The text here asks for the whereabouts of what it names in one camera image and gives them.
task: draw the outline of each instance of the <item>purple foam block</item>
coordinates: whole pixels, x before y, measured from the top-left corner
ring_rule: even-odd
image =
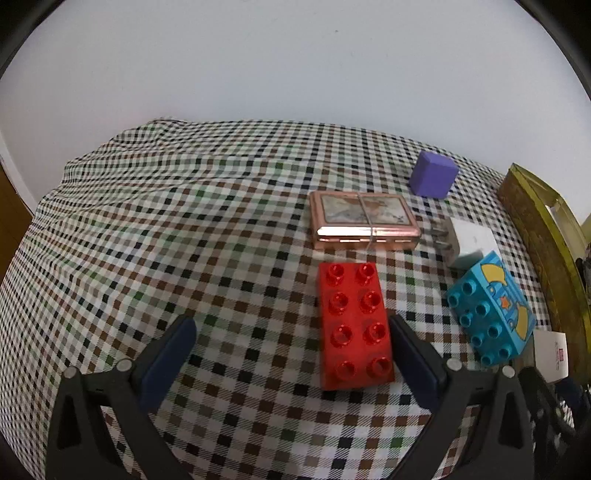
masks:
[[[410,177],[410,188],[421,197],[445,198],[459,170],[451,158],[422,151]]]

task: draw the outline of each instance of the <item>rose gold box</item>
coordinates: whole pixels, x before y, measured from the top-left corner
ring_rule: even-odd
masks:
[[[421,229],[400,195],[315,191],[310,193],[315,249],[409,250]]]

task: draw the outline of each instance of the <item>plaid fabric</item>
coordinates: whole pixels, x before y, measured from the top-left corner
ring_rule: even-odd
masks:
[[[460,166],[444,200],[408,189],[422,149]],[[153,421],[195,478],[382,478],[428,411],[398,371],[375,388],[320,389],[318,263],[377,263],[386,307],[441,354],[476,368],[443,299],[458,273],[429,236],[412,252],[313,251],[307,194],[398,193],[423,228],[446,215],[488,225],[545,326],[536,274],[496,198],[501,180],[439,148],[335,125],[161,119],[125,131],[68,163],[4,279],[0,430],[43,478],[61,372],[110,369],[189,314],[197,343]],[[113,414],[105,416],[117,437]],[[471,421],[467,412],[439,475]],[[120,437],[116,445],[139,474]]]

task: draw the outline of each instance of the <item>blue lego brick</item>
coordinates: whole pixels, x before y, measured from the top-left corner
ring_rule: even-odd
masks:
[[[494,252],[450,288],[447,302],[485,367],[518,356],[535,327],[523,292]]]

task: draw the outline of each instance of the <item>white power adapter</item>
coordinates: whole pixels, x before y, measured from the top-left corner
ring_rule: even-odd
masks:
[[[444,250],[448,267],[468,270],[492,251],[502,258],[495,237],[487,226],[448,217],[435,233],[441,236],[436,244]]]

